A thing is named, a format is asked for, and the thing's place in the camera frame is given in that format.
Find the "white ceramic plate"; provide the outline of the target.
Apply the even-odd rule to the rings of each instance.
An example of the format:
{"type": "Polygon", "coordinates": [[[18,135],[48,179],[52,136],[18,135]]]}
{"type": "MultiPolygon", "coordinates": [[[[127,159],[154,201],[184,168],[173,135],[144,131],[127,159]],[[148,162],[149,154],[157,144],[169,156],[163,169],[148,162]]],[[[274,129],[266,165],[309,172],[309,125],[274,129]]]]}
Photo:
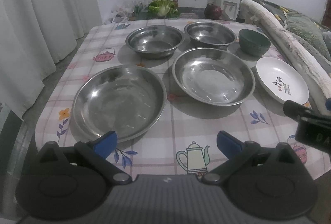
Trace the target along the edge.
{"type": "Polygon", "coordinates": [[[305,80],[286,62],[262,57],[256,62],[256,73],[266,92],[281,104],[287,100],[300,105],[308,102],[309,89],[305,80]]]}

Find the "large steel plate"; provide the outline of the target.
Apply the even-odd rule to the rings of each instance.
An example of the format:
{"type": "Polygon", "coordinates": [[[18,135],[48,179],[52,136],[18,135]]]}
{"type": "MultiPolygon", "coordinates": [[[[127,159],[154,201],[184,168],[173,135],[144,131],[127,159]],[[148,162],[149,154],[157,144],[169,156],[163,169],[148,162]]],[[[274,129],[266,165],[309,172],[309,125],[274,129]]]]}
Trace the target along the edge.
{"type": "Polygon", "coordinates": [[[144,135],[161,117],[166,87],[150,69],[115,66],[92,76],[77,91],[70,130],[81,141],[114,131],[119,143],[144,135]]]}
{"type": "Polygon", "coordinates": [[[172,75],[189,96],[213,106],[235,106],[254,92],[252,70],[236,55],[212,48],[193,48],[172,64],[172,75]]]}

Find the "green ceramic bowl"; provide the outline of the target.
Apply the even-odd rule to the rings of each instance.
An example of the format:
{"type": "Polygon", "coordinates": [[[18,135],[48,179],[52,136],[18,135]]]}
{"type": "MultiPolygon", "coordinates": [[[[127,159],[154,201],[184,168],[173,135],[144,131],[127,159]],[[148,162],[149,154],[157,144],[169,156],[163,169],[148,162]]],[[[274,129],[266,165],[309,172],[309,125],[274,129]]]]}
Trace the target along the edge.
{"type": "Polygon", "coordinates": [[[241,29],[239,31],[239,45],[243,52],[250,56],[258,57],[264,55],[270,48],[270,40],[263,34],[241,29]]]}

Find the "steel bowl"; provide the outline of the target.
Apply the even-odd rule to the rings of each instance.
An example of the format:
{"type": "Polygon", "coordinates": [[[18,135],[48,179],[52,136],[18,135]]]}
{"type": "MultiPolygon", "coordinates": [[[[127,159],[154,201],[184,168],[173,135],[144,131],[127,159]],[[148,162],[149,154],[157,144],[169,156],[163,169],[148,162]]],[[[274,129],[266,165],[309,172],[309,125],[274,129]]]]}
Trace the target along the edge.
{"type": "Polygon", "coordinates": [[[227,50],[237,40],[231,29],[216,22],[192,22],[184,31],[196,47],[227,50]]]}
{"type": "Polygon", "coordinates": [[[153,25],[133,31],[125,42],[137,55],[159,60],[172,56],[184,40],[184,33],[175,27],[153,25]]]}

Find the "white rolled mattress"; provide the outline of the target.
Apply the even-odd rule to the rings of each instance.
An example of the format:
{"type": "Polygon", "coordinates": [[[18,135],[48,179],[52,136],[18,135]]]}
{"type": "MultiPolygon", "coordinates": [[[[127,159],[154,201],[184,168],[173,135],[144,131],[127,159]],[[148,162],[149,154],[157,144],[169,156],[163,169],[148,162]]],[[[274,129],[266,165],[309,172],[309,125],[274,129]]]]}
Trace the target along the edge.
{"type": "Polygon", "coordinates": [[[276,42],[277,48],[302,75],[318,111],[330,116],[330,109],[326,107],[326,101],[330,98],[330,75],[314,55],[306,50],[292,33],[287,31],[261,4],[253,0],[243,0],[240,8],[246,12],[246,18],[250,22],[256,23],[267,31],[267,34],[276,42]]]}

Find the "green patterned pillow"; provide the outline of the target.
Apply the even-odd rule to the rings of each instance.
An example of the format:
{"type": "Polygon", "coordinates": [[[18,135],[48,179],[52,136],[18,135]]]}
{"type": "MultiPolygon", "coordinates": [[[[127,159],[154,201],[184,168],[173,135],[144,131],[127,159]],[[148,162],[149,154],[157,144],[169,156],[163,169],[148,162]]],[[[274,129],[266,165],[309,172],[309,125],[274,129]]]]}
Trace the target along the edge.
{"type": "Polygon", "coordinates": [[[286,29],[312,45],[322,56],[330,60],[330,53],[318,25],[308,16],[299,12],[287,13],[286,29]]]}

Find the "red cabbage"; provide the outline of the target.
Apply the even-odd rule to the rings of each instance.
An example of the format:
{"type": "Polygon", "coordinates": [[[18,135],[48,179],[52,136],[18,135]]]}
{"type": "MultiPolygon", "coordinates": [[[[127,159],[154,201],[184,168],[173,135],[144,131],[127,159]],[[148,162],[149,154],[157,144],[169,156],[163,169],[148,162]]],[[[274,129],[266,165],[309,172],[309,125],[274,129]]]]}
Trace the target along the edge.
{"type": "Polygon", "coordinates": [[[214,3],[208,3],[204,10],[204,16],[206,19],[219,19],[222,15],[222,9],[220,6],[215,5],[214,3]]]}

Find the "white water dispenser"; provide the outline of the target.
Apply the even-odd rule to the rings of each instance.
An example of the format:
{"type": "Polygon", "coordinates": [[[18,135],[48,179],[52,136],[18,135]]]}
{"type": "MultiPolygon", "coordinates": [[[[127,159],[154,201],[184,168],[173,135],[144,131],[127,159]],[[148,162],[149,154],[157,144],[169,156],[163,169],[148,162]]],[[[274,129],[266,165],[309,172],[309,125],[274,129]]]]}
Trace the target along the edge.
{"type": "Polygon", "coordinates": [[[220,6],[222,11],[231,19],[235,20],[239,13],[241,0],[215,0],[215,4],[220,6]]]}

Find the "dark low table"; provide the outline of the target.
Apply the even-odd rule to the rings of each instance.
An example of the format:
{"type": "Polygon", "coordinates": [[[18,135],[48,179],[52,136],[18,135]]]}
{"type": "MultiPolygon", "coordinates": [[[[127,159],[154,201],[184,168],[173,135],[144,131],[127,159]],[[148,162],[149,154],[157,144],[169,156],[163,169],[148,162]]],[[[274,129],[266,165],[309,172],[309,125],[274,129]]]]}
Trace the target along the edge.
{"type": "MultiPolygon", "coordinates": [[[[179,7],[178,12],[178,18],[206,19],[203,8],[179,7]]],[[[129,18],[130,21],[145,19],[157,19],[157,17],[153,17],[148,13],[148,9],[145,8],[138,15],[129,18]]]]}

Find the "white curtain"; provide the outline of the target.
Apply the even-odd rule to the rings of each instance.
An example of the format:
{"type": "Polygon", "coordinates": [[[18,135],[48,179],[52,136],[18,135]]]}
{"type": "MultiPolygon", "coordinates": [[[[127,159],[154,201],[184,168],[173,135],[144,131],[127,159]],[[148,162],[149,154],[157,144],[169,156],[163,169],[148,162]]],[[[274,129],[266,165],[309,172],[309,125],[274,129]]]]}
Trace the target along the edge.
{"type": "Polygon", "coordinates": [[[97,0],[1,0],[1,102],[22,117],[55,65],[101,23],[97,0]]]}

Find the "green leafy lettuce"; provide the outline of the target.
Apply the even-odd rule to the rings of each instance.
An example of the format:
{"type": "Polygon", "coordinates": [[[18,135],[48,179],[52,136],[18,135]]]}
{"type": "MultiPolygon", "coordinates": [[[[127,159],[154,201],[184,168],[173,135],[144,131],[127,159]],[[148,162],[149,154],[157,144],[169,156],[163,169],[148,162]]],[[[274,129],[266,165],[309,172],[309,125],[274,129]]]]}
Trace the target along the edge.
{"type": "Polygon", "coordinates": [[[154,17],[177,18],[178,5],[172,0],[153,0],[148,5],[148,13],[154,17]]]}

